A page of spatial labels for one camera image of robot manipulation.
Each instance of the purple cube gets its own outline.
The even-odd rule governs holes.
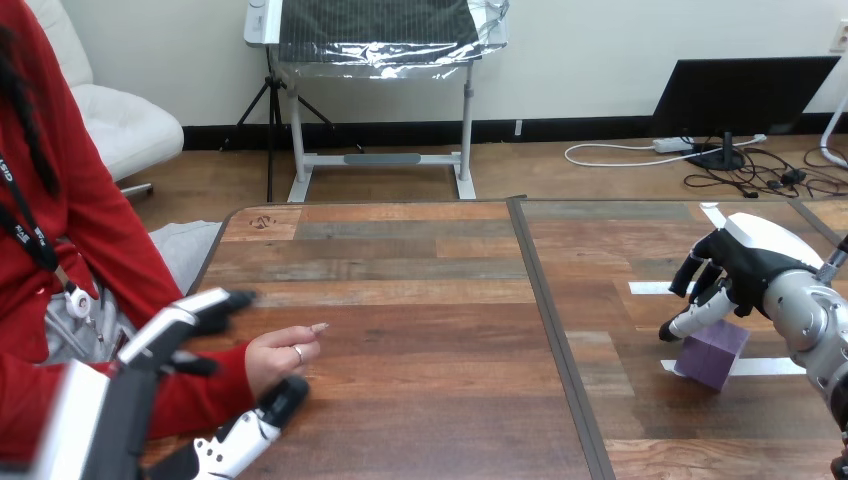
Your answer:
[[[748,330],[719,320],[683,340],[674,370],[721,391],[750,336]]]

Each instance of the tripod stand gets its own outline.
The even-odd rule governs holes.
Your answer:
[[[253,108],[256,107],[256,104],[259,103],[259,100],[262,98],[262,95],[265,94],[265,91],[270,89],[269,105],[268,105],[268,187],[266,190],[266,201],[271,203],[274,199],[273,195],[273,183],[274,183],[274,127],[275,125],[279,127],[280,133],[283,133],[283,118],[280,114],[280,89],[288,90],[288,85],[283,82],[277,76],[277,72],[274,71],[274,67],[271,65],[271,49],[269,46],[265,46],[265,60],[268,64],[268,76],[265,77],[265,84],[262,85],[262,88],[259,89],[259,93],[253,98],[253,101],[250,102],[250,105],[245,110],[244,115],[241,116],[238,123],[236,124],[236,129],[238,131],[244,126],[245,120],[247,120],[250,112],[253,111]],[[297,100],[306,107],[310,112],[315,114],[324,125],[330,130],[333,135],[336,135],[336,125],[330,121],[329,118],[325,117],[317,108],[313,107],[312,104],[304,100],[302,97],[298,96]],[[365,153],[365,149],[357,142],[352,142],[359,153]],[[224,139],[224,145],[221,146],[221,150],[227,150],[230,147],[230,138],[227,137]]]

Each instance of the white wall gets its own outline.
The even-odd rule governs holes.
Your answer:
[[[234,124],[262,84],[245,0],[64,3],[96,82],[183,125]],[[678,58],[825,55],[842,18],[845,0],[512,0],[509,47],[475,69],[475,118],[650,115]],[[462,81],[318,79],[301,94],[339,123],[454,120]],[[845,88],[841,62],[808,111]],[[249,121],[266,117],[261,103]]]

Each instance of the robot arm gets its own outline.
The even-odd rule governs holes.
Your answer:
[[[709,260],[690,305],[663,324],[660,339],[676,341],[731,311],[743,317],[756,308],[784,338],[792,361],[806,368],[848,445],[848,302],[830,288],[846,258],[848,237],[822,262],[791,232],[751,215],[731,215],[695,244],[677,272],[670,290],[683,297]],[[831,469],[835,478],[848,479],[848,450]]]
[[[211,480],[239,475],[279,437],[303,403],[309,391],[305,380],[283,380],[256,408],[220,428],[211,442],[195,440],[146,476],[138,460],[159,379],[173,372],[215,371],[214,362],[177,348],[190,337],[225,330],[228,315],[252,299],[252,293],[214,289],[166,307],[121,349],[108,381],[85,365],[72,365],[58,398],[78,401],[57,404],[33,478]]]

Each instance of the drafting table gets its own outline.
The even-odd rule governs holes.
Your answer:
[[[417,22],[413,22],[413,27],[407,24],[393,28],[390,22],[380,24],[373,21],[373,18],[394,18],[393,14],[396,14],[399,8],[418,8],[419,4],[413,0],[406,3],[403,0],[336,0],[335,9],[328,6],[332,4],[321,3],[320,0],[250,0],[248,2],[244,29],[245,42],[254,47],[270,47],[272,51],[276,51],[276,60],[283,66],[288,64],[310,64],[319,67],[326,65],[333,69],[341,69],[342,72],[348,69],[351,72],[357,69],[362,71],[363,68],[370,67],[358,64],[356,56],[368,56],[371,52],[355,51],[360,44],[358,42],[381,42],[384,41],[383,38],[401,37],[410,39],[408,46],[411,48],[386,62],[389,72],[403,71],[409,67],[431,66],[434,65],[433,62],[448,67],[464,67],[467,72],[464,87],[462,142],[459,152],[453,152],[450,155],[419,155],[417,153],[312,155],[304,153],[300,108],[295,101],[298,97],[298,83],[304,81],[304,75],[288,74],[284,68],[288,83],[286,92],[289,98],[292,143],[297,168],[297,176],[288,197],[289,202],[305,201],[313,169],[318,166],[451,166],[454,170],[459,198],[476,198],[470,165],[471,99],[474,96],[472,67],[474,60],[485,53],[475,50],[480,48],[477,32],[484,29],[487,31],[487,48],[493,45],[500,48],[506,45],[506,25],[502,17],[490,18],[493,14],[488,8],[472,8],[472,4],[478,5],[481,0],[467,0],[467,9],[456,8],[458,0],[443,1],[448,7],[445,12],[446,20],[439,23],[437,28],[433,28],[431,22],[429,29],[426,26],[422,27],[426,24],[422,21],[418,24],[417,30],[415,29]],[[316,14],[314,12],[316,8],[324,10]],[[368,11],[368,8],[382,10]],[[315,17],[304,18],[310,14]],[[405,11],[403,18],[408,20],[409,17],[409,12]],[[316,18],[321,20],[322,25],[315,25]],[[455,48],[459,45],[460,50],[463,46],[467,48],[461,53],[462,58],[459,61],[445,64],[444,49],[428,49],[426,48],[428,45],[424,45],[424,42],[432,42],[437,47],[453,45]],[[393,54],[406,46],[398,47],[399,44],[392,44],[391,41],[387,41],[386,44],[391,46]],[[316,45],[328,45],[328,48],[322,50],[316,48]],[[347,51],[355,51],[355,53],[349,55]]]

